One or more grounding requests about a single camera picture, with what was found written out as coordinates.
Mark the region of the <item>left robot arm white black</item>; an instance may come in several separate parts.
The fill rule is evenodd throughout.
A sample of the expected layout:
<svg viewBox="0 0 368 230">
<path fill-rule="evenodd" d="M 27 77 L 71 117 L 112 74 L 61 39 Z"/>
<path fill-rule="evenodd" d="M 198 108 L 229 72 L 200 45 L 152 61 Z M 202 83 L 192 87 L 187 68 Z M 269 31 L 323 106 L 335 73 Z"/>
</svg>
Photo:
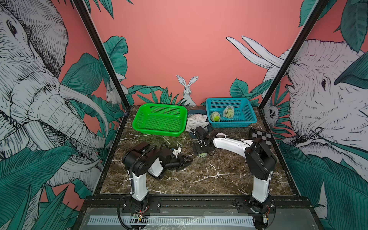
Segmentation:
<svg viewBox="0 0 368 230">
<path fill-rule="evenodd" d="M 147 174 L 161 179 L 167 170 L 179 171 L 193 162 L 193 158 L 182 154 L 182 148 L 160 147 L 141 142 L 125 154 L 122 159 L 131 182 L 131 195 L 135 201 L 143 202 L 148 197 Z"/>
</svg>

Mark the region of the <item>green custard apple front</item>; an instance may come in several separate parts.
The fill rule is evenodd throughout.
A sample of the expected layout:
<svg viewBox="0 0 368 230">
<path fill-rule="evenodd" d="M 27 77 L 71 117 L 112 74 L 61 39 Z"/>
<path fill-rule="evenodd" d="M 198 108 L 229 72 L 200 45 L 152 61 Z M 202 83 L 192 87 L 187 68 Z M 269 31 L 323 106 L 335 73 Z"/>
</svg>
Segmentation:
<svg viewBox="0 0 368 230">
<path fill-rule="evenodd" d="M 226 108 L 223 112 L 223 116 L 227 119 L 232 119 L 234 116 L 234 109 L 233 108 Z"/>
</svg>

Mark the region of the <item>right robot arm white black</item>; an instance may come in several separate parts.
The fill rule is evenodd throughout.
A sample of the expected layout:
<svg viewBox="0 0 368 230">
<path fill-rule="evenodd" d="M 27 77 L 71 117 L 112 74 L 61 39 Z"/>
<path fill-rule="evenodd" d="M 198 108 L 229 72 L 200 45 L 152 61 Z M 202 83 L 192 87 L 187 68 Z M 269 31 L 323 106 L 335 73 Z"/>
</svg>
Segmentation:
<svg viewBox="0 0 368 230">
<path fill-rule="evenodd" d="M 203 127 L 190 129 L 195 135 L 199 146 L 215 147 L 236 153 L 246 159 L 248 169 L 254 177 L 252 197 L 258 203 L 265 203 L 269 196 L 269 184 L 277 158 L 266 141 L 261 138 L 244 140 L 219 133 L 215 130 L 207 132 Z"/>
</svg>

